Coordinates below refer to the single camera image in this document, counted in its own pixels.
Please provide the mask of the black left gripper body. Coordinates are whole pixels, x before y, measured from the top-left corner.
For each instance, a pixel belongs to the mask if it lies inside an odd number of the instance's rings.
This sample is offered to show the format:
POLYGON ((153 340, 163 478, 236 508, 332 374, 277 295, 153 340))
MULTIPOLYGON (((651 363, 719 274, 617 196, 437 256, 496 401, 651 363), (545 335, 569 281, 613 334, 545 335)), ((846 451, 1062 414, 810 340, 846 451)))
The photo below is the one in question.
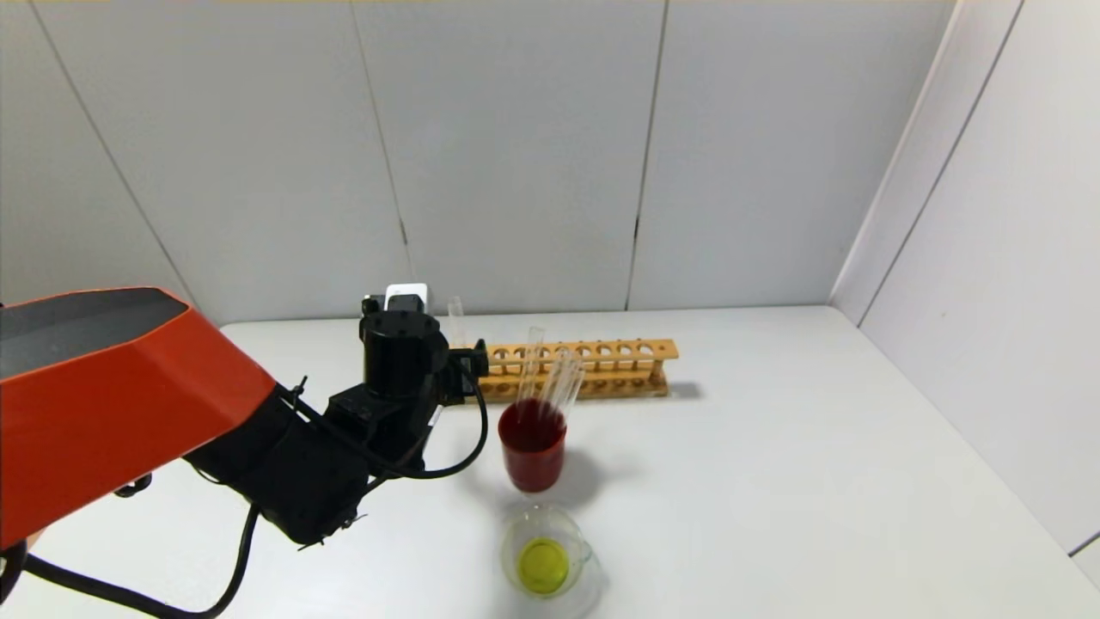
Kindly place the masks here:
POLYGON ((473 375, 473 349, 452 349, 443 367, 443 405, 465 404, 476 397, 479 377, 473 375))

